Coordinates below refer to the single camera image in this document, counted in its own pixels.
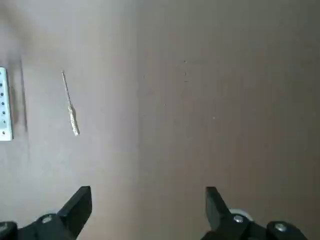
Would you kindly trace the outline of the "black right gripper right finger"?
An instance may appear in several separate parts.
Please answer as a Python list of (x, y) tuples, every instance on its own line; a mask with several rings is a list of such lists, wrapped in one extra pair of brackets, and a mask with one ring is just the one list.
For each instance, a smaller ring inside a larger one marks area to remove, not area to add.
[(205, 189), (205, 212), (210, 230), (203, 240), (306, 240), (295, 225), (285, 221), (270, 221), (263, 227), (243, 212), (233, 213), (216, 187)]

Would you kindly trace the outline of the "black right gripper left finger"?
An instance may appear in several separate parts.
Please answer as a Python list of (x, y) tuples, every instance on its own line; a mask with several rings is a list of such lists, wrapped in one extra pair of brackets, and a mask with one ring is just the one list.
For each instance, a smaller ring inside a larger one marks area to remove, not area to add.
[(2, 240), (75, 240), (92, 213), (90, 186), (80, 187), (56, 213), (40, 216), (22, 228), (14, 221), (0, 223)]

